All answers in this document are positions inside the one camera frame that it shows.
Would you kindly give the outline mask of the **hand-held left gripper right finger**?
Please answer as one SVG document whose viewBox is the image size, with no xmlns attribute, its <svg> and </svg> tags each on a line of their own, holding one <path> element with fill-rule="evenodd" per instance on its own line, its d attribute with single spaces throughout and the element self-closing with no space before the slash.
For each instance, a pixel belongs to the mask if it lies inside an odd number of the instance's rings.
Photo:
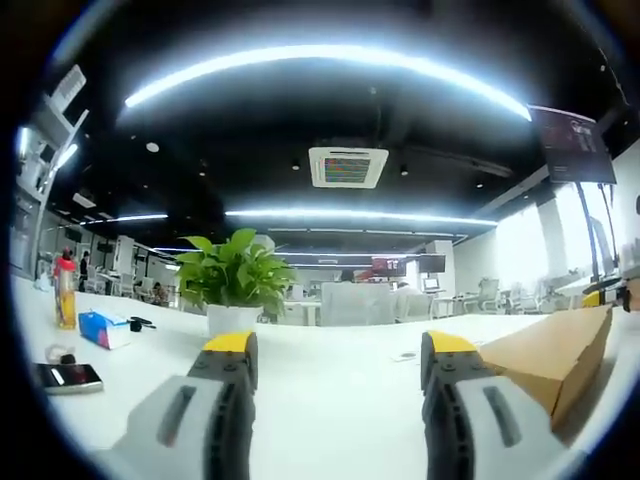
<svg viewBox="0 0 640 480">
<path fill-rule="evenodd" d="M 422 334 L 428 479 L 525 479 L 565 452 L 546 410 L 466 339 Z"/>
</svg>

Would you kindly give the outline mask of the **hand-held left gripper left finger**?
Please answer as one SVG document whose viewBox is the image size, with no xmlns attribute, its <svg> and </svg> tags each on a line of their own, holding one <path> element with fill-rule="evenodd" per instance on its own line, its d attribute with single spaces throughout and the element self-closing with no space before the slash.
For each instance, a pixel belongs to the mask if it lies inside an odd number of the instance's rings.
<svg viewBox="0 0 640 480">
<path fill-rule="evenodd" d="M 110 479 L 247 479 L 256 418 L 258 342 L 251 330 L 208 341 L 129 414 L 95 463 Z"/>
</svg>

